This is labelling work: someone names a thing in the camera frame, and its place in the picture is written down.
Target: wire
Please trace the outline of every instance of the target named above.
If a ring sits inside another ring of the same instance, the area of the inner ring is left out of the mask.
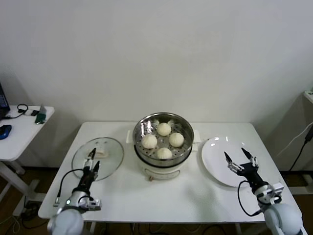
[[[58,192],[57,197],[60,197],[60,196],[61,196],[61,190],[62,190],[62,184],[63,184],[64,178],[65,178],[68,174],[70,174],[71,172],[78,171],[78,170],[83,171],[83,169],[74,169],[74,170],[70,170],[69,172],[67,172],[67,173],[63,176],[63,178],[62,178],[62,180],[61,180],[61,183],[60,183],[60,188],[59,188],[59,192]]]
[[[144,234],[144,235],[169,235],[168,233],[159,233],[159,231],[164,227],[164,224],[159,228],[157,229],[156,231],[152,232],[151,231],[151,224],[149,224],[149,233],[147,234]],[[143,235],[141,232],[140,232],[140,224],[138,224],[138,233],[139,235]]]
[[[164,224],[162,224],[156,231],[152,232],[151,231],[151,224],[149,224],[149,233],[151,234],[159,234],[158,232],[161,231],[161,229],[163,229]]]
[[[26,110],[20,109],[19,107],[20,107],[21,105],[25,106],[25,107],[26,107]],[[20,115],[17,115],[17,116],[15,116],[15,117],[5,116],[5,117],[2,117],[2,119],[15,119],[15,118],[18,118],[18,117],[22,116],[24,113],[27,112],[27,110],[28,110],[28,105],[27,105],[27,104],[19,104],[19,105],[17,106],[17,108],[18,108],[18,110],[22,110],[22,113],[21,113]]]
[[[249,214],[248,212],[245,211],[245,209],[244,209],[244,207],[243,207],[243,205],[241,204],[241,201],[240,201],[240,194],[239,194],[240,186],[241,186],[241,184],[243,184],[245,182],[249,183],[249,181],[247,181],[247,180],[241,181],[239,183],[239,186],[238,186],[238,189],[237,189],[237,196],[238,196],[239,205],[240,205],[241,209],[244,211],[244,213],[247,216],[254,217],[254,216],[258,215],[259,213],[261,213],[261,211],[257,211],[257,212],[255,212],[253,214]]]
[[[40,224],[40,225],[37,225],[37,226],[28,227],[28,226],[26,226],[26,225],[24,224],[24,221],[22,220],[22,225],[23,225],[23,227],[26,228],[26,229],[36,229],[36,228],[41,227],[42,225],[45,225],[46,223],[48,223],[48,221],[46,221],[46,222],[44,222],[44,223],[42,223],[42,224]]]
[[[299,154],[298,154],[298,157],[294,160],[292,166],[290,167],[290,169],[289,169],[288,171],[291,171],[292,168],[294,167],[294,165],[297,163],[297,161],[298,161],[298,159],[300,158],[300,155],[301,155],[301,153],[302,153],[302,150],[303,150],[304,146],[305,146],[307,143],[308,143],[307,141],[304,141],[304,143],[303,143],[303,145],[302,145],[302,147],[301,147],[301,150],[300,150],[300,152],[299,152]]]
[[[134,227],[135,227],[135,224],[134,226],[132,224],[129,224],[130,228],[131,228],[131,234],[134,235]]]
[[[191,234],[194,234],[194,233],[196,233],[197,231],[199,231],[201,227],[202,227],[202,224],[200,224],[200,225],[199,225],[196,229],[194,229],[194,230],[189,230],[189,229],[187,229],[185,226],[183,226],[182,228],[185,229],[187,232],[189,232],[189,233],[191,233]]]
[[[78,199],[78,204],[79,204],[80,200],[83,199],[83,198],[85,198],[85,197],[87,197],[87,198],[89,198],[91,201],[93,201],[93,198],[92,198],[92,197],[90,197],[89,195],[85,195],[85,196],[82,196],[82,197],[80,197],[80,198]]]
[[[225,232],[224,228],[223,228],[221,225],[211,225],[211,226],[207,227],[207,228],[203,231],[202,235],[204,235],[210,228],[213,228],[213,227],[218,227],[218,228],[220,228],[220,229],[222,230],[222,232],[224,233],[224,235],[227,235],[227,233]]]
[[[1,222],[0,222],[0,225],[1,225],[1,224],[4,224],[6,221],[8,221],[9,219],[11,219],[12,217],[13,217],[13,216],[10,216],[10,217],[6,218],[4,221],[1,221]]]
[[[106,225],[106,226],[105,226],[103,229],[101,229],[100,235],[105,235],[105,232],[107,231],[107,226],[108,226],[108,224],[105,223],[105,225]]]
[[[313,122],[311,122],[299,135],[297,135],[296,137],[294,137],[294,138],[289,142],[289,144],[288,144],[285,148],[283,148],[276,156],[278,157],[279,155],[281,155],[282,152],[284,152],[284,151],[291,145],[291,143],[292,143],[296,138],[298,138],[298,137],[301,136],[304,132],[306,132],[306,130],[307,130],[312,124],[313,124]]]
[[[7,229],[7,231],[5,232],[4,235],[7,235],[7,234],[9,233],[9,231],[10,231],[11,228],[12,228],[12,232],[13,232],[14,234],[17,234],[17,233],[20,231],[20,229],[21,229],[21,226],[20,226],[20,223],[19,223],[19,218],[17,219],[17,218],[15,218],[14,216],[11,216],[10,218],[13,218],[13,219],[15,220],[15,222],[10,225],[10,227]]]

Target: computer mouse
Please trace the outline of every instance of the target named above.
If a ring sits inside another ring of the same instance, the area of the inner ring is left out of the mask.
[[[0,140],[7,138],[12,130],[11,125],[3,125],[0,127]]]

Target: white table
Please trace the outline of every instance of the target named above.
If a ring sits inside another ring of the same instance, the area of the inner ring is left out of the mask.
[[[215,136],[229,136],[242,140],[258,157],[259,174],[270,184],[281,182],[284,203],[299,208],[280,175],[271,156],[250,123],[191,123],[202,140]],[[60,180],[71,170],[76,150],[87,141],[98,137],[111,137],[123,145],[125,155],[119,169],[105,180],[94,182],[91,195],[102,200],[101,211],[83,214],[85,221],[129,223],[250,223],[264,222],[262,214],[248,217],[241,210],[236,188],[219,183],[201,162],[201,147],[192,152],[181,169],[181,174],[171,180],[149,182],[139,170],[138,157],[132,144],[126,143],[128,130],[134,122],[86,122],[72,143],[40,207],[41,218],[51,218],[57,211],[55,201]],[[60,205],[64,205],[71,191],[79,183],[74,174],[64,180]],[[243,205],[248,212],[257,211],[258,204],[249,187],[241,190]]]
[[[11,117],[19,115],[17,112],[17,106],[11,105],[11,111],[7,114]],[[39,110],[39,106],[29,106],[29,109]],[[46,108],[46,120],[49,120],[54,113],[53,107]],[[42,129],[44,124],[36,125],[36,117],[22,115],[15,119],[5,119],[0,121],[0,126],[2,125],[12,125],[12,130],[7,138],[0,140],[0,175],[8,184],[5,186],[4,190],[0,194],[0,201],[9,190],[10,186],[13,185],[20,192],[27,196],[27,201],[42,201],[45,194],[35,193],[39,180],[34,180],[30,185],[27,185],[23,180],[21,180],[17,174],[24,174],[24,169],[15,160],[24,152],[30,142],[35,138],[37,133]],[[15,170],[16,173],[11,171],[4,163],[9,163]],[[20,215],[23,209],[24,199],[22,198],[13,212],[13,215]]]

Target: power cord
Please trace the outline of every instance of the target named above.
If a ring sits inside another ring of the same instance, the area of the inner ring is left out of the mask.
[[[211,229],[211,228],[213,228],[213,227],[219,228],[219,229],[223,232],[224,235],[227,235],[227,233],[225,232],[224,228],[223,228],[221,225],[217,225],[217,224],[211,225],[211,226],[207,227],[207,228],[203,231],[202,235],[205,235],[205,233],[206,233],[209,229]]]
[[[159,229],[157,229],[156,231],[152,232],[151,231],[151,224],[149,224],[148,228],[149,228],[149,233],[153,234],[153,235],[168,235],[167,233],[159,233],[159,231],[164,227],[164,224],[161,225],[161,227]]]
[[[28,105],[27,105],[27,104],[19,104],[19,105],[17,106],[17,108],[18,108],[18,112],[21,113],[20,115],[17,115],[17,116],[15,116],[15,117],[5,116],[5,117],[2,117],[2,119],[15,119],[15,118],[18,118],[18,117],[22,116],[24,113],[27,112],[27,110],[28,110]]]
[[[297,158],[294,160],[292,166],[290,167],[290,169],[289,169],[288,171],[291,171],[291,170],[293,169],[294,165],[297,163],[298,159],[299,159],[300,156],[301,156],[301,153],[302,153],[302,151],[303,151],[304,146],[305,146],[308,142],[310,142],[310,141],[312,140],[312,138],[313,138],[313,126],[310,128],[310,130],[308,131],[307,135],[305,136],[304,143],[303,143],[303,145],[302,145],[302,147],[301,147],[301,149],[300,149],[300,152],[299,152]]]
[[[302,145],[302,147],[301,147],[301,150],[300,150],[300,152],[299,152],[297,158],[294,160],[292,166],[290,167],[290,169],[289,169],[288,171],[291,171],[291,170],[293,169],[294,165],[297,163],[298,159],[299,159],[300,156],[301,156],[301,153],[302,153],[302,150],[303,150],[304,146],[305,146],[307,143],[308,143],[307,141],[304,141],[304,143],[303,143],[303,145]]]
[[[140,232],[140,224],[138,224],[138,233],[139,233],[139,235],[169,235],[168,233],[163,233],[163,232],[159,233],[159,231],[160,231],[163,227],[164,227],[164,225],[162,225],[162,226],[161,226],[159,229],[157,229],[156,231],[152,232],[152,231],[151,231],[151,224],[149,224],[149,233],[147,233],[147,234],[142,234],[142,233]]]
[[[243,207],[243,205],[241,204],[241,201],[240,201],[240,194],[239,194],[240,186],[241,186],[243,183],[245,183],[245,182],[249,183],[249,181],[247,181],[247,180],[241,181],[241,182],[239,183],[239,186],[238,186],[238,189],[237,189],[237,196],[238,196],[239,205],[240,205],[241,209],[244,211],[244,213],[245,213],[247,216],[254,217],[254,216],[257,216],[258,214],[260,214],[260,213],[261,213],[261,210],[255,212],[255,213],[253,213],[253,214],[249,214],[248,212],[246,212],[246,210],[244,209],[244,207]]]
[[[21,226],[20,226],[20,223],[19,223],[20,218],[15,218],[14,216],[10,216],[9,218],[13,218],[13,219],[15,220],[15,222],[10,225],[10,227],[7,229],[7,231],[5,232],[4,235],[8,235],[11,228],[12,228],[12,232],[13,232],[14,234],[18,234],[19,231],[20,231],[20,229],[21,229]]]
[[[39,211],[39,205],[37,203],[29,203],[26,205],[26,197],[24,197],[24,208],[26,209],[22,214],[21,214],[21,219],[22,219],[22,225],[26,229],[36,229],[39,228],[43,225],[45,225],[48,221],[45,221],[44,223],[41,223],[39,225],[29,227],[25,225],[25,221],[30,221],[34,219],[38,215]]]
[[[306,130],[311,126],[313,124],[313,122],[311,122],[309,125],[307,125],[307,127],[299,134],[299,135],[297,135],[296,137],[294,137],[290,142],[289,142],[289,144],[285,147],[285,148],[283,148],[276,156],[278,157],[279,155],[281,155],[291,144],[292,144],[292,142],[296,139],[296,138],[298,138],[299,136],[301,136],[304,132],[306,132]]]
[[[183,228],[184,230],[186,230],[187,232],[189,232],[189,233],[191,233],[191,234],[194,234],[194,233],[196,233],[197,231],[199,231],[201,227],[202,227],[202,224],[200,224],[200,225],[199,225],[196,229],[194,229],[194,230],[189,230],[189,229],[187,229],[185,226],[183,226],[182,228]]]

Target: wooden floor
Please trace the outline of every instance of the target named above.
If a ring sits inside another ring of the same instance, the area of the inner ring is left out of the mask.
[[[52,183],[56,170],[27,170],[21,178],[26,182],[30,183],[33,179],[40,179],[40,183],[36,188],[36,192],[47,192],[50,184]],[[290,176],[287,178],[289,186],[303,186],[305,182],[302,177]],[[0,191],[5,187],[6,181],[0,178]],[[22,198],[22,194],[15,188],[11,187],[7,192],[3,200],[0,202],[0,235],[11,235],[14,234],[10,226],[14,223],[13,219],[10,219],[1,224],[3,220],[10,217],[19,200]],[[303,213],[304,226],[308,234],[313,234],[313,195],[300,195],[295,196],[295,199]],[[44,220],[36,218],[32,221],[25,222],[26,226],[33,227],[41,224]],[[151,232],[160,232],[163,234],[159,235],[202,235],[204,230],[208,228],[209,224],[136,224],[134,229],[134,235],[146,235]],[[221,225],[227,235],[235,235],[235,225],[226,224]],[[251,226],[251,224],[245,224],[242,226],[243,230]],[[18,234],[21,235],[47,235],[46,225],[39,228],[28,230],[22,227]],[[117,223],[97,223],[95,228],[95,235],[131,235],[130,224],[117,224]],[[265,231],[261,235],[270,235],[270,231]],[[204,235],[224,235],[220,227],[209,228]]]

